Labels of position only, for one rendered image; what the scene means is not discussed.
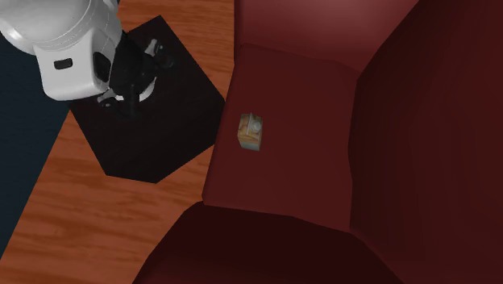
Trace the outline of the dark red sofa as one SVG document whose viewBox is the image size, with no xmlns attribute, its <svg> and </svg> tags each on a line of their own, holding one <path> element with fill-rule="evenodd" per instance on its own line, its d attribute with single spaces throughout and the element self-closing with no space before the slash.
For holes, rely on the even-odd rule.
<svg viewBox="0 0 503 284">
<path fill-rule="evenodd" d="M 132 284 L 503 284 L 503 0 L 418 0 L 362 71 L 251 43 L 300 9 L 237 0 L 202 200 Z"/>
</svg>

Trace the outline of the small printed carton with cap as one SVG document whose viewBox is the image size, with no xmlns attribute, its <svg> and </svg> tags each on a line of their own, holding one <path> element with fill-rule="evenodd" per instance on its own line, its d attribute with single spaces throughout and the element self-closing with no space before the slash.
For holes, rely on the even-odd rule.
<svg viewBox="0 0 503 284">
<path fill-rule="evenodd" d="M 242 148 L 259 151 L 263 136 L 263 119 L 252 113 L 241 114 L 237 138 Z"/>
</svg>

